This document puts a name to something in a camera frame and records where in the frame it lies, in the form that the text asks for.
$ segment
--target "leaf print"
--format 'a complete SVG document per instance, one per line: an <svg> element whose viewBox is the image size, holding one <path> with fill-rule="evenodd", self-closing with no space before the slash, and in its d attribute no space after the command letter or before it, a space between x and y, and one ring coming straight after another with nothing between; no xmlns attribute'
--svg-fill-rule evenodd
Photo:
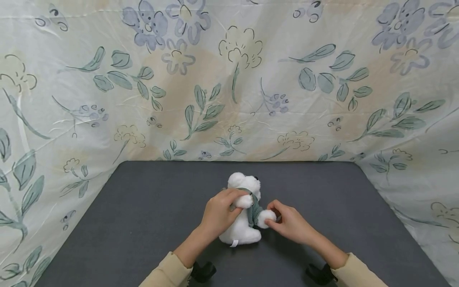
<svg viewBox="0 0 459 287"><path fill-rule="evenodd" d="M154 76L154 73L150 67L140 68L140 72L137 75L138 78L143 79L143 80L150 80L151 78L153 78L153 76Z"/></svg>
<svg viewBox="0 0 459 287"><path fill-rule="evenodd" d="M205 131L210 129L211 127L215 126L215 124L218 123L218 121L213 121L213 122L205 122L203 124L200 124L195 131Z"/></svg>
<svg viewBox="0 0 459 287"><path fill-rule="evenodd" d="M387 172L387 169L386 167L382 166L382 165L379 165L379 164L373 164L373 163L370 163L371 167L374 168L377 172L379 172L380 174L384 173L384 172Z"/></svg>
<svg viewBox="0 0 459 287"><path fill-rule="evenodd" d="M221 88L222 88L222 85L220 83L215 85L215 87L212 89L212 94L210 96L209 101L213 101L217 98L218 94L220 93Z"/></svg>
<svg viewBox="0 0 459 287"><path fill-rule="evenodd" d="M335 76L329 73L320 73L317 76L317 83L319 84L319 88L322 92L329 94L333 91L335 86L333 85L333 80L335 80Z"/></svg>
<svg viewBox="0 0 459 287"><path fill-rule="evenodd" d="M195 112L195 107L193 105L189 105L185 109L185 119L188 124L188 128L191 130L193 124L193 115Z"/></svg>
<svg viewBox="0 0 459 287"><path fill-rule="evenodd" d="M97 75L92 79L95 83L95 86L103 92L111 90L114 88L113 84L107 79L106 76Z"/></svg>
<svg viewBox="0 0 459 287"><path fill-rule="evenodd" d="M69 67L68 68L73 68L73 69L78 69L82 72L88 73L97 70L101 66L101 62L105 56L105 49L104 47L99 47L97 48L97 51L95 52L94 58L84 67L82 68L76 68L76 67Z"/></svg>
<svg viewBox="0 0 459 287"><path fill-rule="evenodd" d="M419 109L415 110L415 113L425 113L427 111L435 110L439 107L441 107L445 103L445 100L436 100L436 101L430 101L427 104L423 105Z"/></svg>
<svg viewBox="0 0 459 287"><path fill-rule="evenodd" d="M300 86L305 90L315 90L315 75L309 68L304 68L301 70L300 75L298 76L298 82L300 83Z"/></svg>
<svg viewBox="0 0 459 287"><path fill-rule="evenodd" d="M405 136L401 131L396 130L396 129L387 129L383 131L377 131L377 132L372 133L372 135L381 136L381 137L395 137L395 138L402 138Z"/></svg>
<svg viewBox="0 0 459 287"><path fill-rule="evenodd" d="M203 111L206 105L206 94L199 85L195 86L195 98L199 108Z"/></svg>
<svg viewBox="0 0 459 287"><path fill-rule="evenodd" d="M227 151L224 151L224 152L221 152L220 155L222 157L227 157L227 156L230 156L234 153L234 150L227 150Z"/></svg>
<svg viewBox="0 0 459 287"><path fill-rule="evenodd" d="M366 96L369 96L373 92L373 89L367 86L363 86L358 88L357 90L354 90L354 96L356 98L363 98Z"/></svg>
<svg viewBox="0 0 459 287"><path fill-rule="evenodd" d="M407 117L402 119L397 124L393 125L393 128L401 129L420 129L425 126L425 121L420 118Z"/></svg>
<svg viewBox="0 0 459 287"><path fill-rule="evenodd" d="M132 84L128 81L128 78L125 74L118 71L109 71L107 74L108 78L118 86L127 90L132 90Z"/></svg>
<svg viewBox="0 0 459 287"><path fill-rule="evenodd" d="M112 53L113 64L112 67L120 70L132 67L131 56L128 53L124 53L118 50L114 50Z"/></svg>
<svg viewBox="0 0 459 287"><path fill-rule="evenodd" d="M166 96L166 91L154 86L153 88L151 88L151 94L153 95L153 97L161 99Z"/></svg>
<svg viewBox="0 0 459 287"><path fill-rule="evenodd" d="M394 117L392 119L403 116L411 108L411 104L412 102L408 92L404 92L398 96L394 103Z"/></svg>
<svg viewBox="0 0 459 287"><path fill-rule="evenodd" d="M137 89L139 89L139 93L144 97L144 99L148 100L150 94L148 93L147 87L142 83L142 81L137 82Z"/></svg>
<svg viewBox="0 0 459 287"><path fill-rule="evenodd" d="M355 71L349 78L347 78L349 81L357 82L360 81L369 75L369 70L368 68L360 68L357 71Z"/></svg>
<svg viewBox="0 0 459 287"><path fill-rule="evenodd" d="M338 89L338 92L336 93L336 99L338 101L345 101L348 94L349 94L349 87L347 86L346 83L344 83Z"/></svg>
<svg viewBox="0 0 459 287"><path fill-rule="evenodd" d="M32 179L37 161L35 159L35 150L24 154L17 163L13 164L13 174L19 183L19 190L23 190Z"/></svg>
<svg viewBox="0 0 459 287"><path fill-rule="evenodd" d="M379 109L372 113L367 122L367 131L369 131L385 114L385 109Z"/></svg>
<svg viewBox="0 0 459 287"><path fill-rule="evenodd" d="M22 199L22 216L28 212L32 204L38 201L41 193L43 192L43 187L45 186L45 176L42 175L39 177L33 185L29 187L27 192L24 194Z"/></svg>
<svg viewBox="0 0 459 287"><path fill-rule="evenodd" d="M11 142L10 137L6 130L0 128L0 156L3 162L11 155Z"/></svg>
<svg viewBox="0 0 459 287"><path fill-rule="evenodd" d="M24 262L24 268L26 269L27 274L32 270L32 268L35 266L35 263L37 263L38 258L40 258L40 254L43 248L38 246L35 248L34 251L27 257L26 261Z"/></svg>
<svg viewBox="0 0 459 287"><path fill-rule="evenodd" d="M335 71L342 71L346 70L351 67L352 63L354 62L355 55L351 53L351 51L344 51L338 57L336 57L333 66L329 68Z"/></svg>
<svg viewBox="0 0 459 287"><path fill-rule="evenodd" d="M204 117L204 120L212 119L212 118L218 116L218 114L220 114L222 112L224 107L225 107L225 105L216 105L216 106L208 107L207 111L206 111L206 116Z"/></svg>

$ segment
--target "gray table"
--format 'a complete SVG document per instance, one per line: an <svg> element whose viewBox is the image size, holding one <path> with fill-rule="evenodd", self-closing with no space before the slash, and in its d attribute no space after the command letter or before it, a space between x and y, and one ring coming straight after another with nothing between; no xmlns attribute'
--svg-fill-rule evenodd
<svg viewBox="0 0 459 287"><path fill-rule="evenodd" d="M125 162L37 287L137 286L196 227L207 200L236 171L257 176L261 205L292 205L390 287L448 287L416 241L352 163ZM304 275L317 255L272 230L250 246L214 241L199 261L217 273L191 286L316 286Z"/></svg>

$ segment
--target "black object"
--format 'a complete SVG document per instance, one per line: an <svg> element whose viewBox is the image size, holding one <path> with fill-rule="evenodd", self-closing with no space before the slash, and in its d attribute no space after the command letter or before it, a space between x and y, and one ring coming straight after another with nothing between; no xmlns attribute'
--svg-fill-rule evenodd
<svg viewBox="0 0 459 287"><path fill-rule="evenodd" d="M217 269L211 262L207 262L203 267L200 267L197 262L193 264L191 277L198 283L206 283L217 272Z"/></svg>

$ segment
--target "white teddy bear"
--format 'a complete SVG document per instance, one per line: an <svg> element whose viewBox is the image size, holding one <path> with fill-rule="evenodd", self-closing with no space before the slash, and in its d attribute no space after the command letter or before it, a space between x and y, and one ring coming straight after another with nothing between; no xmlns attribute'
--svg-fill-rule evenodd
<svg viewBox="0 0 459 287"><path fill-rule="evenodd" d="M224 243L236 247L240 244L250 244L261 240L259 230L252 228L254 225L260 228L268 228L265 219L276 221L276 214L271 210L263 210L258 201L261 199L260 181L255 176L245 176L240 172L233 173L228 179L228 188L239 188L250 193L236 199L234 205L243 208L236 221L219 236Z"/></svg>

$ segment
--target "printed flower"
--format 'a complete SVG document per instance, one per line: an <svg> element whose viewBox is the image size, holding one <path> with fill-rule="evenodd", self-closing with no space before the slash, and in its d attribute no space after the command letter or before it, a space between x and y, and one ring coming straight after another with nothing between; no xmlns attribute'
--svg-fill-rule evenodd
<svg viewBox="0 0 459 287"><path fill-rule="evenodd" d="M166 14L171 19L177 19L175 36L182 37L188 33L190 44L197 45L201 31L210 28L210 17L204 11L206 0L178 0L179 4L171 4L166 8Z"/></svg>
<svg viewBox="0 0 459 287"><path fill-rule="evenodd" d="M159 45L161 50L165 48L166 43L162 37L168 31L168 20L161 11L155 12L147 1L140 0L138 11L132 7L124 8L123 22L137 32L134 37L136 45L146 44L147 48L152 51L156 49L156 45Z"/></svg>
<svg viewBox="0 0 459 287"><path fill-rule="evenodd" d="M430 65L430 60L424 56L426 50L432 46L432 39L427 38L416 44L416 39L411 38L406 43L405 52L394 53L391 61L394 62L390 72L395 73L400 70L400 75L404 76L411 71L411 68L424 69Z"/></svg>
<svg viewBox="0 0 459 287"><path fill-rule="evenodd" d="M448 48L459 39L459 26L457 25L459 0L433 4L429 8L429 16L438 19L425 29L424 36L431 37L442 33L437 42L440 49Z"/></svg>
<svg viewBox="0 0 459 287"><path fill-rule="evenodd" d="M397 48L405 45L407 35L416 31L424 21L425 9L418 8L419 2L420 0L408 0L402 8L398 3L387 5L376 19L382 26L382 31L371 43L375 46L381 45L384 50L388 50L393 44L396 44Z"/></svg>
<svg viewBox="0 0 459 287"><path fill-rule="evenodd" d="M177 45L174 44L174 41L168 39L167 45L172 52L163 54L161 59L168 64L168 73L173 75L180 70L181 75L186 75L186 66L193 65L196 62L196 58L185 54L187 44L183 39L179 39Z"/></svg>
<svg viewBox="0 0 459 287"><path fill-rule="evenodd" d="M0 80L11 81L18 93L24 89L33 90L37 86L37 78L26 73L26 66L16 55L6 55L0 73Z"/></svg>
<svg viewBox="0 0 459 287"><path fill-rule="evenodd" d="M139 144L140 147L145 147L145 136L138 132L135 125L126 126L120 125L117 129L117 133L114 136L115 141L129 141L133 144Z"/></svg>
<svg viewBox="0 0 459 287"><path fill-rule="evenodd" d="M64 165L64 172L69 173L72 172L72 169L75 169L80 164L79 159L71 158L67 160L67 163Z"/></svg>
<svg viewBox="0 0 459 287"><path fill-rule="evenodd" d="M295 131L291 131L286 135L281 135L277 138L277 141L285 147L292 147L293 149L300 149L300 151L307 151L314 142L314 138L308 136L308 132L302 131L299 134Z"/></svg>
<svg viewBox="0 0 459 287"><path fill-rule="evenodd" d="M227 57L232 63L240 63L241 67L255 68L261 63L260 54L263 44L255 40L255 32L251 28L241 32L236 26L231 26L218 45L220 55Z"/></svg>

